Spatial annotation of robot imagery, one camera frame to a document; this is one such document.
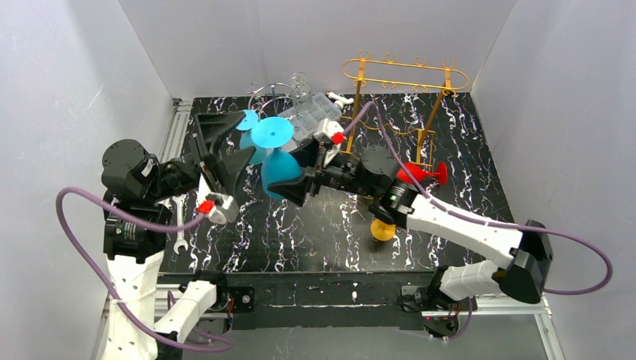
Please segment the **silver open-end wrench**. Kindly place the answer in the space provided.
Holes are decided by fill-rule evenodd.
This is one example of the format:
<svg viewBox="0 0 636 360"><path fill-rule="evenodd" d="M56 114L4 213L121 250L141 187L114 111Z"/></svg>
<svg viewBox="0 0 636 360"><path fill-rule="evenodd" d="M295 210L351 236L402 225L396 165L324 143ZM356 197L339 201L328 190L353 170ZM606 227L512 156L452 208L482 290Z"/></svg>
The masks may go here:
<svg viewBox="0 0 636 360"><path fill-rule="evenodd" d="M174 203L174 212L176 216L176 225L178 227L182 227L185 224L184 221L184 208L186 203L186 195L182 194L180 196L174 196L172 198ZM188 241L185 239L185 231L180 230L176 233L175 244L173 245L173 250L177 255L180 255L182 252L187 251L189 247Z"/></svg>

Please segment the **white small tool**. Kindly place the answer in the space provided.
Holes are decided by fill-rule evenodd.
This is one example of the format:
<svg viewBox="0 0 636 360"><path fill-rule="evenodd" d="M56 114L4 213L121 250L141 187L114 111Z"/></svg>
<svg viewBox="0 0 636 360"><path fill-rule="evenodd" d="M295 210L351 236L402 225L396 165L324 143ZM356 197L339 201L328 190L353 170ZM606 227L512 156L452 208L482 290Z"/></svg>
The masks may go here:
<svg viewBox="0 0 636 360"><path fill-rule="evenodd" d="M342 110L344 107L354 104L355 99L350 97L344 97L343 95L339 95L334 93L333 91L328 91L326 93L327 98L333 101L334 105Z"/></svg>

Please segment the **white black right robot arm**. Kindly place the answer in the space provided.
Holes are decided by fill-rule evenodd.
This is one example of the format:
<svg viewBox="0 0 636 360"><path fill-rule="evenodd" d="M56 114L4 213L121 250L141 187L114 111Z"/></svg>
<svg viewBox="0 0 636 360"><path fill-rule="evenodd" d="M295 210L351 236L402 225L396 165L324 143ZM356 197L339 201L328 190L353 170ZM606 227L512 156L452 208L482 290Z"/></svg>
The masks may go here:
<svg viewBox="0 0 636 360"><path fill-rule="evenodd" d="M375 239L391 239L397 228L415 230L484 257L475 264L438 268L427 290L429 299L459 302L469 296L503 293L528 304L541 300L553 253L540 223L530 221L529 229L519 230L423 195L416 187L422 173L411 169L406 174L382 146L365 149L356 163L332 154L317 141L301 156L314 164L302 168L294 155L278 150L265 161L262 183L272 197L303 206L306 196L317 194L322 186L371 197Z"/></svg>

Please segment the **blue plastic goblet back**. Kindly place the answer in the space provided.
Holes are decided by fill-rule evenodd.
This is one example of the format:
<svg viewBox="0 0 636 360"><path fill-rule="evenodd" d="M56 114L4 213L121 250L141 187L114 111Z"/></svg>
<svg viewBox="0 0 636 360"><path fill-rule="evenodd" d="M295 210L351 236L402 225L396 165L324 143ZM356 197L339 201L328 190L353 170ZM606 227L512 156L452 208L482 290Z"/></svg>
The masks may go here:
<svg viewBox="0 0 636 360"><path fill-rule="evenodd" d="M264 118L252 129L251 137L254 144L273 150L265 157L261 168L262 187L273 199L282 200L284 197L269 190L269 185L293 180L302 174L297 160L281 149L293 138L293 134L294 127L291 122L281 117Z"/></svg>

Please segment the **clear glass wine glass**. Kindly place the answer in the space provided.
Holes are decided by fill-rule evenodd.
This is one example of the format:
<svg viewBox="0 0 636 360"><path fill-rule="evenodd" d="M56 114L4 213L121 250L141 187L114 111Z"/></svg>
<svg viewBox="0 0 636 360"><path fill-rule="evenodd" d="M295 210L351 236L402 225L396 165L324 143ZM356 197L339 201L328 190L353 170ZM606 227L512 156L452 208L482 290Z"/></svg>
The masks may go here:
<svg viewBox="0 0 636 360"><path fill-rule="evenodd" d="M308 76L303 72L295 72L289 78L289 85L293 89L293 103L299 112L309 110L313 105L313 95Z"/></svg>

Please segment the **orange plastic goblet near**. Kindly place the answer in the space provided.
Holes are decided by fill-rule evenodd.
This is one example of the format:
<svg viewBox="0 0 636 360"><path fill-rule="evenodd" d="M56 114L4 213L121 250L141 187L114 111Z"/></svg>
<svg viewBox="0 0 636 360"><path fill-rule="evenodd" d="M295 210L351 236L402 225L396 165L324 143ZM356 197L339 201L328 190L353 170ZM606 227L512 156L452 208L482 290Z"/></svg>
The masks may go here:
<svg viewBox="0 0 636 360"><path fill-rule="evenodd" d="M370 225L370 233L378 242L387 242L395 237L396 225L374 219Z"/></svg>

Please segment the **clear plastic parts box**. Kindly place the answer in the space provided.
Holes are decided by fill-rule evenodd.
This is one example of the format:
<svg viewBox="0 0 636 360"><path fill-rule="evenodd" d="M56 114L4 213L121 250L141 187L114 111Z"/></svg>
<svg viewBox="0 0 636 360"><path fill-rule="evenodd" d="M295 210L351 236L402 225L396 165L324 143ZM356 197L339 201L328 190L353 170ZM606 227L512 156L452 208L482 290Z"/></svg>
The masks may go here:
<svg viewBox="0 0 636 360"><path fill-rule="evenodd" d="M312 95L311 100L300 103L300 109L297 106L291 106L279 116L292 123L294 127L292 139L299 145L313 137L322 120L337 121L342 116L342 111L326 94L316 93Z"/></svg>

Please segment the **red plastic goblet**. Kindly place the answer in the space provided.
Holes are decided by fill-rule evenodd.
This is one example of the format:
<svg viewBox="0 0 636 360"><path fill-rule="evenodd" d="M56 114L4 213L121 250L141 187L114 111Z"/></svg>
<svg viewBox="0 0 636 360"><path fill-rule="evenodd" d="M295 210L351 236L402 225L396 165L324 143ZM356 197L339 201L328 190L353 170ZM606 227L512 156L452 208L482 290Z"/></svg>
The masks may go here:
<svg viewBox="0 0 636 360"><path fill-rule="evenodd" d="M421 182L427 177L434 177L441 185L445 185L448 180L448 171L446 164L444 162L440 162L433 172L428 172L419 167L415 163L405 163L405 167L409 170L409 172L414 176L414 178ZM406 182L408 184L414 184L415 182L407 175L407 172L404 169L400 169L396 174L396 179L401 180L402 182Z"/></svg>

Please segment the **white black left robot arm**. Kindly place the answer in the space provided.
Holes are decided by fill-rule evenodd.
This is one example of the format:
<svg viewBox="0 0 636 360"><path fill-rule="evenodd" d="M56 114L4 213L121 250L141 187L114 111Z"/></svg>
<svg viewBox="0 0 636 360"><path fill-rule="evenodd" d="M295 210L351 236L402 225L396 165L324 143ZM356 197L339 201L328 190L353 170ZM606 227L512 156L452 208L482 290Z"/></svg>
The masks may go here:
<svg viewBox="0 0 636 360"><path fill-rule="evenodd" d="M196 206L206 210L210 222L235 221L235 194L256 149L250 146L229 155L219 150L232 131L247 123L246 111L199 114L187 139L188 153L163 163L134 139L114 142L101 160L104 199L144 221L167 225L173 214L165 201L196 191ZM180 359L200 317L226 304L226 277L199 271L182 286L181 298L166 316L156 320L158 272L166 247L165 234L105 214L103 251L111 283L121 297L121 303L109 309L105 359Z"/></svg>

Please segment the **blue plastic goblet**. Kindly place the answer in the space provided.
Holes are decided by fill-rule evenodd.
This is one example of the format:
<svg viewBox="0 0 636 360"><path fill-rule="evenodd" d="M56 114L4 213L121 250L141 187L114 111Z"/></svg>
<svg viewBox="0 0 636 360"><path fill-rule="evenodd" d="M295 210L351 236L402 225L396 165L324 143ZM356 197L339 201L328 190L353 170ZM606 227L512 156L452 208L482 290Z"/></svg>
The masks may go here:
<svg viewBox="0 0 636 360"><path fill-rule="evenodd" d="M273 199L282 200L284 197L269 190L269 185L293 180L302 174L297 160L281 149L293 138L293 134L294 127L291 122L281 117L264 118L252 129L251 137L254 144L273 150L265 157L261 168L262 187Z"/></svg>
<svg viewBox="0 0 636 360"><path fill-rule="evenodd" d="M260 117L253 110L244 109L242 110L244 117L239 122L239 124L235 127L236 130L241 131L241 139L239 140L239 148L246 149L248 147L254 147L255 152L252 155L252 158L249 161L249 164L257 165L261 164L266 156L267 151L256 145L252 139L252 130L260 121Z"/></svg>

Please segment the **chrome spiral glass rack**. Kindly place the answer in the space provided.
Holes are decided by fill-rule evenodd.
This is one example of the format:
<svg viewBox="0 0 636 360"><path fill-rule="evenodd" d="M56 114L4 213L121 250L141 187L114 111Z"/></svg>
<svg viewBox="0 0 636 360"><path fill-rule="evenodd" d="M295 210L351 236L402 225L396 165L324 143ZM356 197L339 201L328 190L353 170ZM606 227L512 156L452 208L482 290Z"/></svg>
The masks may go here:
<svg viewBox="0 0 636 360"><path fill-rule="evenodd" d="M246 87L246 93L249 96L247 102L247 110L255 112L259 118L262 117L265 108L271 105L274 114L279 116L278 103L288 101L290 104L289 115L283 115L285 119L291 120L300 114L300 94L296 88L283 82L273 82L268 85L259 86L252 82Z"/></svg>

